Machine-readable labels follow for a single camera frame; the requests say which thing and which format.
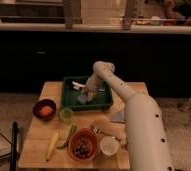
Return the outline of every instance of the white cup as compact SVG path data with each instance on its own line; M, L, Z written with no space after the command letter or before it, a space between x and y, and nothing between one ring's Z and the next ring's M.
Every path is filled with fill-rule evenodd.
M100 141L100 149L107 156L113 156L118 152L119 142L111 136L105 136Z

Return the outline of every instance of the floor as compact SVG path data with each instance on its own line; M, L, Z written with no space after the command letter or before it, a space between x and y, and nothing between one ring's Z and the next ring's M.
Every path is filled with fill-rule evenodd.
M163 112L163 122L175 168L191 171L191 110L182 112L177 105L187 98L155 98ZM11 123L17 121L25 137L32 107L38 94L0 93L0 131L11 139ZM0 171L9 170L9 159L0 160Z

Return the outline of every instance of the green plastic basket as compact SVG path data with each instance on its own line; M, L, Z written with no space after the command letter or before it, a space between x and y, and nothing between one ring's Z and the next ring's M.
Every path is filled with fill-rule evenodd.
M112 92L109 85L103 82L102 89L105 91L99 91L96 97L85 105L80 104L77 101L77 97L81 94L81 91L75 90L72 85L72 81L76 81L81 84L85 84L88 76L80 77L65 77L63 79L61 107L68 107L73 110L94 110L94 109L109 109L113 105Z

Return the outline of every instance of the green cucumber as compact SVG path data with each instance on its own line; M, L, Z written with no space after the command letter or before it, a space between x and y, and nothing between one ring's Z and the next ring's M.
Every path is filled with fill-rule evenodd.
M65 141L63 144L58 145L58 146L57 146L58 149L64 149L64 148L66 148L66 147L68 146L69 141L70 141L70 138L71 138L72 135L76 132L76 129L77 129L76 125L72 125L72 126L70 127L70 131L69 131L69 134L68 134L68 136L67 136L66 141Z

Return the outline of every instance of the red bowl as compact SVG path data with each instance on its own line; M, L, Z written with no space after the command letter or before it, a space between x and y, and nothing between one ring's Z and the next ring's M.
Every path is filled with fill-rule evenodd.
M42 109L43 109L43 107L48 107L50 110L51 110L51 112L50 113L48 113L48 114L46 114L46 115L43 115L42 114ZM39 118L39 119L41 119L41 120L43 120L43 121L49 121L49 120L51 120L53 117L54 117L54 115L55 115L55 113L56 113L56 104L55 104L55 102L53 101L53 100L51 100L51 99L43 99L43 100L40 100L40 101L38 101L34 106L33 106L33 114L37 117L37 118Z
M88 128L82 128L71 137L68 152L72 159L88 162L95 157L97 147L98 142L95 133Z

